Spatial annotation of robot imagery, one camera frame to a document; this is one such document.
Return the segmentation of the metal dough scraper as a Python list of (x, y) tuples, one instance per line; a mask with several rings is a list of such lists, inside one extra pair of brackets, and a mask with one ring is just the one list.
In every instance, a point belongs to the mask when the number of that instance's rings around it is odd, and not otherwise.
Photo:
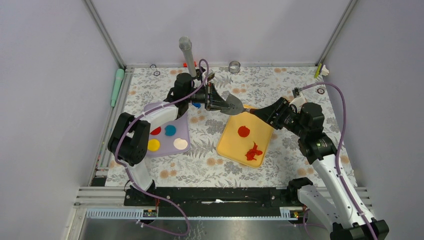
[(244, 107), (242, 101), (231, 93), (227, 96), (225, 102), (227, 103), (227, 107), (220, 110), (220, 112), (225, 115), (236, 116), (241, 113), (252, 114), (257, 110), (252, 107)]

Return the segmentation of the yellow tray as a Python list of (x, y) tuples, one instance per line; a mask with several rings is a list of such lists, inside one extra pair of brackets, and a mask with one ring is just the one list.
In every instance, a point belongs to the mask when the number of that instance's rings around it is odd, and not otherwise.
[[(238, 135), (238, 128), (241, 126), (250, 129), (248, 137)], [(222, 157), (251, 168), (258, 168), (263, 164), (273, 133), (274, 129), (271, 126), (251, 113), (243, 112), (230, 116), (216, 146), (216, 151)], [(253, 147), (254, 142), (258, 145), (258, 149), (263, 151), (263, 154), (256, 156), (256, 160), (247, 161), (245, 154)]]

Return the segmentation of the red dough scrap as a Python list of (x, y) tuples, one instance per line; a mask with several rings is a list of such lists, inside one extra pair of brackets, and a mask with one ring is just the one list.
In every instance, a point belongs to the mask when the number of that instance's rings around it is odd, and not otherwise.
[(247, 161), (256, 161), (256, 156), (261, 156), (262, 154), (263, 151), (259, 150), (258, 145), (254, 142), (253, 147), (246, 152), (245, 157)]

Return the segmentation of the purple tray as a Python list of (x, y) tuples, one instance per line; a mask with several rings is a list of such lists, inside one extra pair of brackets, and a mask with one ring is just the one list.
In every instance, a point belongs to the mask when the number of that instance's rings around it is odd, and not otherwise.
[[(167, 125), (174, 125), (176, 127), (176, 134), (173, 136), (166, 136), (165, 135), (165, 127)], [(190, 134), (189, 134), (189, 126), (188, 126), (188, 114), (185, 113), (178, 119), (163, 122), (162, 125), (158, 124), (151, 124), (150, 125), (150, 132), (154, 129), (161, 127), (162, 131), (158, 135), (151, 135), (149, 133), (150, 139), (157, 139), (160, 141), (160, 149), (158, 151), (152, 152), (147, 150), (146, 156), (150, 158), (156, 158), (156, 157), (163, 157), (163, 156), (169, 156), (174, 154), (181, 154), (184, 152), (187, 152), (190, 148)], [(188, 141), (188, 147), (184, 150), (178, 150), (174, 147), (173, 142), (175, 139), (181, 138)]]

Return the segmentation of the red dough ball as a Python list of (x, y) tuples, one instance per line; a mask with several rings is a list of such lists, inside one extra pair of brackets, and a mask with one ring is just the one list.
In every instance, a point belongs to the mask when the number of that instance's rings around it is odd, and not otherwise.
[(245, 125), (240, 126), (237, 130), (237, 133), (241, 138), (248, 137), (250, 135), (250, 132), (251, 132), (251, 130), (248, 127), (246, 127)]

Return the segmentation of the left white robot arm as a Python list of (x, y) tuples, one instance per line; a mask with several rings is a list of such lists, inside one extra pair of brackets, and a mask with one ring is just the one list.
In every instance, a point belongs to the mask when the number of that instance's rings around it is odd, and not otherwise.
[(207, 76), (192, 76), (183, 72), (176, 76), (167, 97), (156, 107), (141, 113), (139, 117), (127, 112), (119, 115), (107, 149), (114, 155), (115, 161), (125, 168), (132, 186), (137, 189), (135, 197), (142, 205), (148, 206), (155, 200), (155, 192), (150, 188), (154, 181), (144, 162), (151, 132), (182, 117), (191, 103), (203, 104), (207, 111), (227, 114), (236, 106), (231, 99), (231, 95), (223, 99)]

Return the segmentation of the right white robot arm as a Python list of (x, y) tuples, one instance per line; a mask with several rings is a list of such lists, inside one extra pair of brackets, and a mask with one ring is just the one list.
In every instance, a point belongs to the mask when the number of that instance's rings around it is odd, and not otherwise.
[(344, 178), (333, 141), (324, 133), (322, 107), (307, 102), (300, 112), (281, 97), (272, 105), (249, 113), (276, 130), (283, 128), (299, 137), (299, 150), (323, 181), (332, 201), (325, 199), (306, 177), (289, 182), (287, 201), (305, 205), (323, 223), (332, 240), (384, 240), (389, 233), (385, 220), (377, 220), (353, 185)]

